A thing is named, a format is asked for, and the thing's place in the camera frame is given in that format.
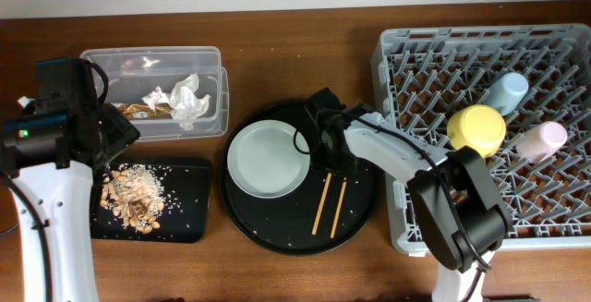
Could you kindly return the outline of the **gold snack wrapper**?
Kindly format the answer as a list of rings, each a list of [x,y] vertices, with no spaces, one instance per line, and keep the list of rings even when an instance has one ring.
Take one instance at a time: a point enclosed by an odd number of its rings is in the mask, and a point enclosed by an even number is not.
[[[164,118],[171,115],[172,108],[167,104],[156,104],[150,108],[140,103],[114,103],[114,107],[127,119]]]

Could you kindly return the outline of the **wooden chopstick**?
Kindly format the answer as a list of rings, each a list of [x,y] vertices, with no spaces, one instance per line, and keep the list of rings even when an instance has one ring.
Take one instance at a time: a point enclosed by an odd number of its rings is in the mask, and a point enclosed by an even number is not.
[[[332,180],[332,173],[331,172],[328,172],[327,175],[326,175],[326,178],[324,179],[324,186],[323,186],[323,189],[322,189],[322,193],[321,193],[321,196],[320,196],[320,202],[319,202],[319,205],[318,205],[318,208],[317,208],[317,212],[316,212],[314,224],[313,224],[312,231],[311,231],[311,234],[313,236],[315,236],[317,234],[317,232],[318,232],[318,228],[319,228],[319,225],[320,225],[320,219],[321,219],[321,215],[322,215],[322,212],[323,212],[323,208],[324,208],[324,204],[325,204],[325,201],[326,201],[326,197],[327,197],[327,194],[328,194],[328,190],[329,190],[329,186],[330,186],[331,180]]]
[[[337,227],[338,227],[338,223],[339,223],[339,219],[340,219],[340,214],[341,214],[341,209],[343,206],[346,186],[347,186],[347,178],[344,177],[342,184],[341,184],[341,188],[340,188],[337,207],[336,207],[335,214],[334,214],[333,221],[332,221],[332,229],[331,229],[331,234],[330,234],[331,239],[334,239],[335,235],[336,235],[336,231],[337,231]]]

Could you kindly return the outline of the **grey round plate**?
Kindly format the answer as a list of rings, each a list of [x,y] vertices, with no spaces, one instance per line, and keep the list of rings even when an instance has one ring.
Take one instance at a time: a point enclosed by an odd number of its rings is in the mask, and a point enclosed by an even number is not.
[[[295,127],[260,120],[242,128],[230,143],[226,163],[234,183],[259,199],[276,199],[296,190],[308,175],[309,147]]]

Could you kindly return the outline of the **peanut and rice scraps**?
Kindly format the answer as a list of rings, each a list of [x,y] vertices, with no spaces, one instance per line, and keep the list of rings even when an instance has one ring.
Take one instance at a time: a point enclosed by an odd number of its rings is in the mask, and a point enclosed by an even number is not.
[[[164,179],[172,168],[140,163],[116,163],[102,172],[99,204],[125,229],[147,235],[162,228],[165,216],[183,213],[182,201],[167,190]]]

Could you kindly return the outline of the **large white tissue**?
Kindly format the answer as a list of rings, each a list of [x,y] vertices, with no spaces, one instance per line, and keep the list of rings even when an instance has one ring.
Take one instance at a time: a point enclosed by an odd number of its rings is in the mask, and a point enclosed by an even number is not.
[[[193,73],[176,82],[168,92],[157,86],[143,96],[141,102],[150,108],[154,108],[156,104],[169,105],[172,108],[171,115],[158,119],[175,120],[182,129],[190,131],[195,128],[194,121],[204,117],[214,106],[213,99],[217,92],[216,80]]]

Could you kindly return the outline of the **yellow plastic bowl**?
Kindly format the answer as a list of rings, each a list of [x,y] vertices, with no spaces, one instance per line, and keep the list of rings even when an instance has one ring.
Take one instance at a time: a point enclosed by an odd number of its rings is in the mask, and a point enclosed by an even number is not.
[[[452,147],[470,147],[482,158],[495,154],[506,135],[506,123],[494,108],[476,104],[456,112],[447,124],[447,136]]]

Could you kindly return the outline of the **blue plastic cup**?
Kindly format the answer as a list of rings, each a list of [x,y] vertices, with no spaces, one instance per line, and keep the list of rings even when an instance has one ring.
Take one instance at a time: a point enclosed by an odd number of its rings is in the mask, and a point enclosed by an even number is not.
[[[510,72],[488,87],[488,96],[483,104],[506,116],[516,109],[528,90],[528,80],[520,73]]]

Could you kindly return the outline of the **pink plastic cup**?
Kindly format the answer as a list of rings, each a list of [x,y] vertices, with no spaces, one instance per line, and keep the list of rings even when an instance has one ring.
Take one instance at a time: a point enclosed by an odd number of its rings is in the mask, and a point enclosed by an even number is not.
[[[548,121],[524,133],[515,148],[517,153],[531,163],[541,163],[558,151],[566,142],[568,133],[561,124]]]

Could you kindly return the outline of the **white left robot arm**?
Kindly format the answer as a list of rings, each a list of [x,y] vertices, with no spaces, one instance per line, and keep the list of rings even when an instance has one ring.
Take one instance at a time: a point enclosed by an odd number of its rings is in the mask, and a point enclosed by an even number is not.
[[[26,300],[98,300],[90,236],[94,176],[138,138],[109,103],[3,124],[1,176],[18,210]]]

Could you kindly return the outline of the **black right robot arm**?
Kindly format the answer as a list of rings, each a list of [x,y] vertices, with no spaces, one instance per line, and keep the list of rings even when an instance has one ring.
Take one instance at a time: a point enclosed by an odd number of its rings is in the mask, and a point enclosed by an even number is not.
[[[329,89],[305,110],[316,128],[313,165],[347,174],[366,160],[407,188],[422,239],[439,263],[434,301],[480,301],[512,216],[480,154],[449,151],[405,134],[365,103],[346,107]]]

